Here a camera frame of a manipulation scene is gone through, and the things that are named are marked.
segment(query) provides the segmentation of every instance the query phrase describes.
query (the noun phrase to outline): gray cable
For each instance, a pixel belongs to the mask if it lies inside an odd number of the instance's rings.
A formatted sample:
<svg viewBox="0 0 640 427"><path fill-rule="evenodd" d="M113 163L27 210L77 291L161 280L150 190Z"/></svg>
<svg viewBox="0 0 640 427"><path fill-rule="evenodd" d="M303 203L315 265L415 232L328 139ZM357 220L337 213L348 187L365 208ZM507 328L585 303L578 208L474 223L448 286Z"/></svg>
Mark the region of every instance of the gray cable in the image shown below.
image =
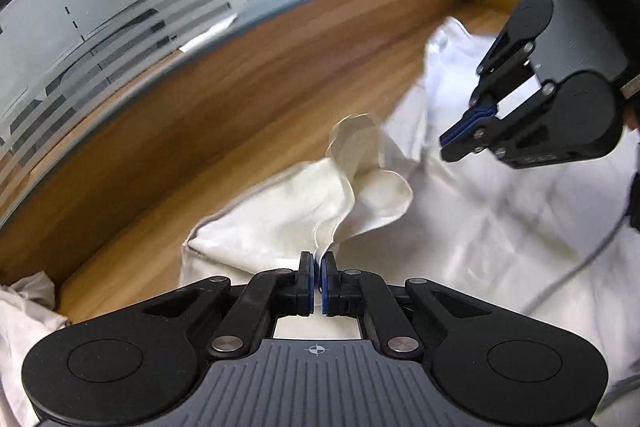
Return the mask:
<svg viewBox="0 0 640 427"><path fill-rule="evenodd" d="M600 244L597 246L597 248L593 252L591 252L585 258L584 261L582 261L580 264L578 264L578 266L575 266L574 268L569 270L560 279L558 279L554 283L552 283L549 286L547 286L544 290L542 290L542 292L540 292L531 302L529 302L529 304L524 306L524 308L522 309L522 311L520 313L522 313L523 315L531 315L531 314L533 314L535 311L538 310L538 308L540 308L540 306L542 306L542 304L544 304L549 299L549 297L551 297L554 293L556 293L560 288L562 288L565 284L567 284L571 279L576 277L580 272L582 272L584 269L589 267L589 265L591 263L593 263L605 250L607 250L607 247L615 239L616 235L618 234L618 232L622 228L622 225L624 225L624 222L626 220L626 216L627 216L627 213L625 211L624 214L622 214L622 216L620 216L620 219L617 221L617 223L615 224L613 229L611 229L610 232L607 233L607 235L600 242Z"/></svg>

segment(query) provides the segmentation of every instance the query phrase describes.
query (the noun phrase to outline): crosshair symbol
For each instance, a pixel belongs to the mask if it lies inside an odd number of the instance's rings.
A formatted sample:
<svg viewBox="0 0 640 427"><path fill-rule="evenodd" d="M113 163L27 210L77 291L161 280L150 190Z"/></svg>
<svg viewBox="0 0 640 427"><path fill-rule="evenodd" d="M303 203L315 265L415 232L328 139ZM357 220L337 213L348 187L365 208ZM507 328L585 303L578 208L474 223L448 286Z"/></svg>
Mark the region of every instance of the crosshair symbol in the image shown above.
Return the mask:
<svg viewBox="0 0 640 427"><path fill-rule="evenodd" d="M327 349L326 347L322 347L319 344L314 344L311 347L307 347L305 349L305 351L308 351L310 353L313 353L316 357L318 355L322 355L325 351L328 351L329 349Z"/></svg>

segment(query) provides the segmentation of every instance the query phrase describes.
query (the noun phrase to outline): wooden floor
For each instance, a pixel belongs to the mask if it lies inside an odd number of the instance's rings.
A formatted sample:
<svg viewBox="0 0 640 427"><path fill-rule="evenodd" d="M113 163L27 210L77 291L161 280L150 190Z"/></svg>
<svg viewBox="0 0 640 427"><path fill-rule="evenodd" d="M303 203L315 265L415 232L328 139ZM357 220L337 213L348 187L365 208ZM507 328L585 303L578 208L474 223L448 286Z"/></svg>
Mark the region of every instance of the wooden floor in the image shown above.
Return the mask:
<svg viewBox="0 0 640 427"><path fill-rule="evenodd" d="M476 34L496 34L507 19L479 6L452 15ZM167 194L66 280L58 311L78 322L175 288L180 245L194 223L265 178L322 157L332 126L344 116L388 116L422 73L424 44L436 26L416 30L373 58L352 64L343 72L348 79L344 89L320 90Z"/></svg>

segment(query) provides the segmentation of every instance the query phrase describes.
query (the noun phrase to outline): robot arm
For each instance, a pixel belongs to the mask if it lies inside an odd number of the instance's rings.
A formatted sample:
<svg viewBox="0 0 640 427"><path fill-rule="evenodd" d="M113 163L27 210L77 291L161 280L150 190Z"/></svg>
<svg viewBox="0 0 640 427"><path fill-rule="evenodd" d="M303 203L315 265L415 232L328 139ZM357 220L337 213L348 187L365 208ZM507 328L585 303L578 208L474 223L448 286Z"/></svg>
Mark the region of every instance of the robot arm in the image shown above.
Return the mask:
<svg viewBox="0 0 640 427"><path fill-rule="evenodd" d="M522 0L480 62L469 109L440 136L442 158L489 149L512 168L599 158L640 91L640 0ZM504 118L498 104L536 75Z"/></svg>

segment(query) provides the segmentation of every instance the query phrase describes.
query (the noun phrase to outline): white label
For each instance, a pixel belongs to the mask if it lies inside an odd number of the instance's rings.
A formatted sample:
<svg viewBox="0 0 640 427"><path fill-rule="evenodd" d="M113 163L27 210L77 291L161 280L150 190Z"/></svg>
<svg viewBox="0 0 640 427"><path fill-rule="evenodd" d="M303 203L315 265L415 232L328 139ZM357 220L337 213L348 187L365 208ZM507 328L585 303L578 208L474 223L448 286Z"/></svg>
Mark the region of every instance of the white label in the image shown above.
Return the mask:
<svg viewBox="0 0 640 427"><path fill-rule="evenodd" d="M622 96L627 100L640 91L640 74L620 88Z"/></svg>

